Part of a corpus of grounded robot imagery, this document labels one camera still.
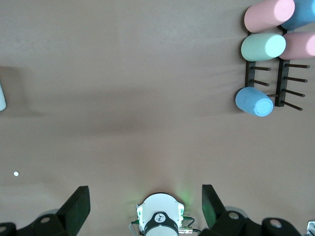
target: blue cup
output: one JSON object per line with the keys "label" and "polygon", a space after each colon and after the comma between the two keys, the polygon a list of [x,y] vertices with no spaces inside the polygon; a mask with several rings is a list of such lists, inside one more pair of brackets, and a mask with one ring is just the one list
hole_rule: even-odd
{"label": "blue cup", "polygon": [[242,44],[242,56],[248,61],[269,60],[280,56],[285,50],[285,39],[276,33],[255,33]]}
{"label": "blue cup", "polygon": [[281,26],[286,30],[296,28],[315,22],[315,0],[294,0],[295,10],[292,17]]}
{"label": "blue cup", "polygon": [[6,102],[3,95],[3,91],[0,84],[0,111],[4,110],[6,108]]}
{"label": "blue cup", "polygon": [[242,111],[258,117],[269,115],[274,107],[271,99],[254,87],[241,89],[236,95],[235,103]]}

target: logo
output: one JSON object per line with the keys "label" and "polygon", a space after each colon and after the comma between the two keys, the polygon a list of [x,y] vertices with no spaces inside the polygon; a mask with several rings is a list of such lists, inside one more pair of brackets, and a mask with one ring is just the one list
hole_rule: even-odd
{"label": "logo", "polygon": [[165,215],[159,213],[155,216],[154,220],[157,222],[157,223],[162,223],[166,220],[166,217]]}

